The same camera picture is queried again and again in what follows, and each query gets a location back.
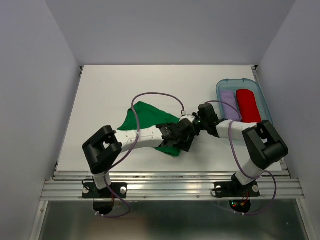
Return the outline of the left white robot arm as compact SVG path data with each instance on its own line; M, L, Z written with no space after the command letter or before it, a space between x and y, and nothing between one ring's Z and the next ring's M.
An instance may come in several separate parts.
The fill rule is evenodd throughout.
M100 197L111 193L109 171L121 153L141 148L176 147L189 151L196 135L192 115L183 116L177 123L157 124L140 130L113 130L107 125L82 145L93 175L94 191Z

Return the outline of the green t shirt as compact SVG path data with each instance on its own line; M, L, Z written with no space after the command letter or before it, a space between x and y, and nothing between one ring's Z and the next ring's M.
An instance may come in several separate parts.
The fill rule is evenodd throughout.
M178 117L142 101L138 101L134 105L134 109L137 113L141 129L146 129L159 124L176 124L179 122ZM127 110L123 124L117 129L119 131L137 130L136 118L131 108ZM174 146L157 147L155 150L171 157L178 157L181 153L181 150Z

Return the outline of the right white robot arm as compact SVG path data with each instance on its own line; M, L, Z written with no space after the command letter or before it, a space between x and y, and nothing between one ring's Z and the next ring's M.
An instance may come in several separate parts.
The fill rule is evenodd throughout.
M289 153L286 143L268 120L245 123L220 119L210 103L199 105L198 112L192 115L195 117L193 123L198 132L207 131L211 136L229 140L233 157L239 168L230 182L231 192L235 195L246 192L249 184ZM240 165L236 156L234 140L245 142L249 160L244 165Z

